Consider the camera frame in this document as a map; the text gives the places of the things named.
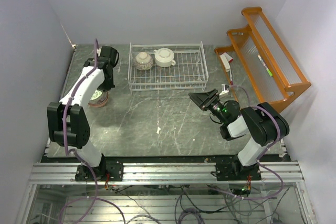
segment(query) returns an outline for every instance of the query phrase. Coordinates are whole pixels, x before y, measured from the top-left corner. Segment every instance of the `white wall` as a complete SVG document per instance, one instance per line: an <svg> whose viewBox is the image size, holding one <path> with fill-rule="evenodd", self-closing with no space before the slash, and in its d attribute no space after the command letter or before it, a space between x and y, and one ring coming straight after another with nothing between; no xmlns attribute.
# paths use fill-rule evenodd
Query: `white wall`
<svg viewBox="0 0 336 224"><path fill-rule="evenodd" d="M0 223L14 223L72 47L48 0L0 0Z"/></svg>
<svg viewBox="0 0 336 224"><path fill-rule="evenodd" d="M71 41L92 43L228 43L246 24L240 11L262 6L275 18L286 0L50 0Z"/></svg>
<svg viewBox="0 0 336 224"><path fill-rule="evenodd" d="M320 223L335 223L336 0L287 0L276 18L312 86L283 113L286 146L298 159Z"/></svg>

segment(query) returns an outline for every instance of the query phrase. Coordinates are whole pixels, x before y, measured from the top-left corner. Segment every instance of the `bowl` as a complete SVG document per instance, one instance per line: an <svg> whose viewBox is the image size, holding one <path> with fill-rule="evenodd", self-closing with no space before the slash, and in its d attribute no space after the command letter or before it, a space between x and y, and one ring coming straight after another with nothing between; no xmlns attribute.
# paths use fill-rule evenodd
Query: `bowl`
<svg viewBox="0 0 336 224"><path fill-rule="evenodd" d="M150 56L146 52L140 52L139 54L137 54L137 56L134 57L133 65L136 69L146 71L151 69L151 67L154 65L154 61L152 56Z"/></svg>

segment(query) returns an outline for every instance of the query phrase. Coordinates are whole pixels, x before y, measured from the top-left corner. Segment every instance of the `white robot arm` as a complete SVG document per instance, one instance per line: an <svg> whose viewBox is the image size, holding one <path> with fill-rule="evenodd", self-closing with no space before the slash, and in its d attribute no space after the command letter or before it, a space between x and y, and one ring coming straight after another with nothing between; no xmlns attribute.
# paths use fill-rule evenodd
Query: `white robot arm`
<svg viewBox="0 0 336 224"><path fill-rule="evenodd" d="M88 59L84 64L81 76L72 89L58 103L50 103L47 109L49 138L60 146L65 146L62 116L69 98L72 98L67 110L68 149L75 149L85 164L93 168L98 178L106 173L106 161L89 139L90 126L85 116L85 109L97 89L108 91L114 88L113 67L117 65L118 59L119 53L114 48L102 46L97 58L97 68L91 72L95 61L92 58ZM71 97L79 82L81 84L76 90L76 95Z"/></svg>

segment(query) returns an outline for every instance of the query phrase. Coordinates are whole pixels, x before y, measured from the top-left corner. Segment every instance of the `small white object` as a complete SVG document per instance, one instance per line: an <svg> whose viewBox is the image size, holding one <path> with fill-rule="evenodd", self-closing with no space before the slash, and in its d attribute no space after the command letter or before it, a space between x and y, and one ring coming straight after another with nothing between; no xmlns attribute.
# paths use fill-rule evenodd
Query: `small white object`
<svg viewBox="0 0 336 224"><path fill-rule="evenodd" d="M226 52L223 53L223 54L224 54L225 58L227 59L227 61L228 61L229 63L233 60L233 58L232 58L229 54L227 54Z"/></svg>
<svg viewBox="0 0 336 224"><path fill-rule="evenodd" d="M221 58L221 61L222 61L223 65L224 65L224 68L225 68L225 71L226 71L226 72L229 72L230 69L231 69L231 67L230 67L230 64L229 64L228 60L227 60L226 57L225 57L225 54L226 54L226 53L223 53L223 54L220 55L219 57Z"/></svg>
<svg viewBox="0 0 336 224"><path fill-rule="evenodd" d="M224 90L219 94L219 98L223 98L223 97L227 96L228 94L229 94L229 90L228 89Z"/></svg>
<svg viewBox="0 0 336 224"><path fill-rule="evenodd" d="M174 52L169 48L160 48L159 50L154 50L154 53L155 62L160 67L166 68L176 64L176 61L174 60Z"/></svg>
<svg viewBox="0 0 336 224"><path fill-rule="evenodd" d="M154 61L152 56L146 52L140 52L133 60L134 66L142 71L149 70L153 65Z"/></svg>

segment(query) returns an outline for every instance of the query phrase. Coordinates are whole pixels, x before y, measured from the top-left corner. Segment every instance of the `gray marble table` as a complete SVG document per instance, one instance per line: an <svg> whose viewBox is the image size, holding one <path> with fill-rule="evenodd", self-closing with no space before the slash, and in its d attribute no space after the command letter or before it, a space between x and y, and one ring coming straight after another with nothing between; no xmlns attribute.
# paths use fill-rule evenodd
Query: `gray marble table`
<svg viewBox="0 0 336 224"><path fill-rule="evenodd" d="M90 139L105 156L175 156L232 155L245 146L250 136L233 141L222 139L219 125L209 119L189 98L194 90L134 91L128 85L129 45L112 45L120 53L114 68L115 88L102 108L88 107L86 115L91 128ZM216 46L204 46L209 80L205 91L221 90L227 80L214 53ZM247 89L252 104L256 94L235 55L232 63L234 83ZM93 57L93 45L78 45L65 83L67 93L80 76L83 63ZM236 92L241 107L247 106L246 95ZM229 94L225 100L233 100ZM280 144L269 154L282 154ZM65 157L64 148L51 143L48 157Z"/></svg>

